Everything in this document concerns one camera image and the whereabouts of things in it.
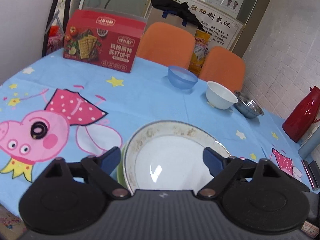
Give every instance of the green plate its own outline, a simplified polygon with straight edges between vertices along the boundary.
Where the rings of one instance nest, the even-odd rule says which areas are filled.
[[[123,175],[123,154],[125,152],[125,148],[127,145],[125,144],[121,149],[121,161],[117,167],[117,180],[121,184],[121,186],[127,188],[127,184],[125,183],[124,175]]]

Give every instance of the pink polka dot dress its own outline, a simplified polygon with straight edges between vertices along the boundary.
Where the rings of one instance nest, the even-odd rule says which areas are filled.
[[[70,125],[82,126],[95,123],[108,114],[81,97],[78,92],[67,89],[57,89],[45,110],[64,115]]]
[[[284,171],[285,173],[293,176],[293,170],[292,170],[292,160],[284,155],[282,155],[280,152],[272,148],[272,153],[276,157],[277,163],[279,168]]]

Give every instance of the cracker box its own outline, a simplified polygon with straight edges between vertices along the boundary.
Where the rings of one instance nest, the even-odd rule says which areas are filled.
[[[146,24],[113,14],[76,10],[63,57],[129,73]]]

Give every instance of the cartoon pig print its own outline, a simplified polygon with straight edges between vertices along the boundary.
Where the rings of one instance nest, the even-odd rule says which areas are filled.
[[[43,122],[48,128],[42,139],[33,139],[31,136],[31,126],[35,122]],[[11,157],[1,173],[13,171],[13,178],[24,174],[31,182],[33,165],[58,155],[68,141],[68,134],[66,117],[44,110],[27,114],[21,122],[0,123],[0,149]]]
[[[122,138],[117,131],[95,124],[105,117],[107,112],[87,101],[78,92],[66,89],[56,89],[47,101],[47,91],[48,89],[29,97],[42,95],[47,103],[44,110],[27,114],[21,122],[0,123],[0,149],[11,157],[0,173],[13,172],[13,179],[24,174],[26,180],[32,182],[33,165],[50,160],[60,153],[68,141],[69,128],[72,125],[82,127],[77,129],[76,142],[80,149],[89,154],[99,156],[113,146],[121,147]],[[37,122],[42,122],[47,127],[43,138],[33,138],[31,135],[31,127]]]
[[[278,163],[279,169],[289,174],[290,176],[294,177],[298,181],[302,182],[301,180],[302,173],[297,169],[297,167],[293,166],[292,159],[284,156],[274,148],[272,148],[272,153],[276,157],[276,161]]]

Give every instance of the tomato image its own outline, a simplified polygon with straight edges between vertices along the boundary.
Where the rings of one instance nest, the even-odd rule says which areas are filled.
[[[71,40],[71,36],[68,34],[68,35],[66,35],[66,36],[64,37],[64,39],[65,39],[66,41],[70,41],[70,40]]]
[[[77,34],[78,34],[77,28],[74,27],[74,26],[71,26],[71,27],[70,27],[70,35],[71,35],[72,37],[74,37],[74,36],[76,36]]]

